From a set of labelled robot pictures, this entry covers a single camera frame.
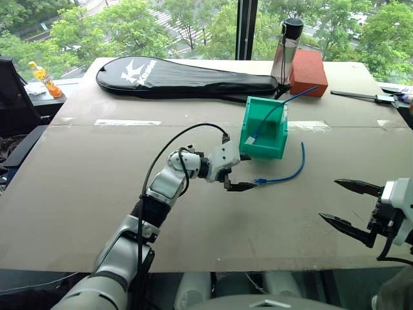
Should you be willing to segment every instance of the orange bottle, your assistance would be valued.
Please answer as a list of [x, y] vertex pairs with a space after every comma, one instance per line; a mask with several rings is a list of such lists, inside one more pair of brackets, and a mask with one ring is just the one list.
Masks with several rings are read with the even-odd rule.
[[53, 83], [45, 68], [38, 66], [34, 61], [29, 62], [28, 65], [32, 67], [34, 77], [45, 84], [45, 87], [54, 98], [62, 96], [62, 90]]

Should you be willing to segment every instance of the teal plastic bin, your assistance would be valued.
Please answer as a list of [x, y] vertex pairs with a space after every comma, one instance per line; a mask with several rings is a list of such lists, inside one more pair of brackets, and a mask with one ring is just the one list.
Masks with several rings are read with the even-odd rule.
[[263, 128], [253, 144], [245, 143], [248, 137], [257, 132], [265, 116], [282, 101], [258, 97], [248, 97], [239, 152], [251, 157], [279, 158], [283, 157], [287, 141], [287, 105], [278, 107], [264, 122]]

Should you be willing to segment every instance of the red box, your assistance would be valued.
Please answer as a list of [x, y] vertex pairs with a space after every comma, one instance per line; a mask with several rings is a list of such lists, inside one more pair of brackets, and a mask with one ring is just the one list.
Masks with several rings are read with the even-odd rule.
[[318, 85], [318, 88], [305, 96], [321, 97], [328, 87], [320, 52], [297, 50], [290, 73], [291, 94], [299, 94]]

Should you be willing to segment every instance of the robotic arm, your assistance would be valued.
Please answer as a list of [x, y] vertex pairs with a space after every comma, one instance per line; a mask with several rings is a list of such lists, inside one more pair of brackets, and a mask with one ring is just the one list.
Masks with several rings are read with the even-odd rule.
[[395, 261], [412, 265], [413, 262], [401, 258], [387, 257], [393, 244], [413, 245], [413, 179], [400, 178], [387, 181], [384, 187], [357, 180], [336, 180], [337, 184], [359, 194], [369, 194], [378, 198], [376, 207], [367, 225], [369, 232], [355, 228], [337, 216], [320, 213], [320, 216], [338, 231], [373, 247], [378, 234], [387, 238], [386, 245], [377, 260]]
[[[99, 309], [122, 310], [129, 306], [129, 293], [136, 281], [140, 282], [149, 271], [154, 252], [148, 245], [160, 233], [160, 227], [183, 193], [189, 178], [204, 178], [212, 183], [224, 183], [227, 191], [245, 191], [255, 187], [251, 183], [231, 184], [231, 168], [241, 161], [237, 145], [224, 136], [223, 144], [207, 157], [195, 152], [190, 145], [172, 152], [167, 164], [158, 173], [140, 197], [134, 210], [106, 243], [97, 257], [93, 272], [82, 279], [55, 305], [53, 310]], [[139, 211], [142, 211], [142, 264], [138, 270]]]

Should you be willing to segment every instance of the window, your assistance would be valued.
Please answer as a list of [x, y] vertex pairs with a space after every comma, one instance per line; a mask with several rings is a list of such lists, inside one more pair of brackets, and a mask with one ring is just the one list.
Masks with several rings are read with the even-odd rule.
[[371, 0], [259, 0], [252, 59], [273, 60], [283, 19], [304, 22], [299, 48], [324, 61], [358, 61], [377, 81], [413, 85], [413, 3]]
[[29, 61], [63, 79], [97, 57], [235, 55], [236, 0], [8, 0], [0, 16], [0, 54], [29, 81]]
[[96, 57], [273, 60], [282, 20], [295, 17], [305, 24], [300, 48], [362, 62], [378, 81], [413, 84], [409, 0], [4, 2], [0, 54], [29, 81], [32, 60], [55, 79], [81, 77]]

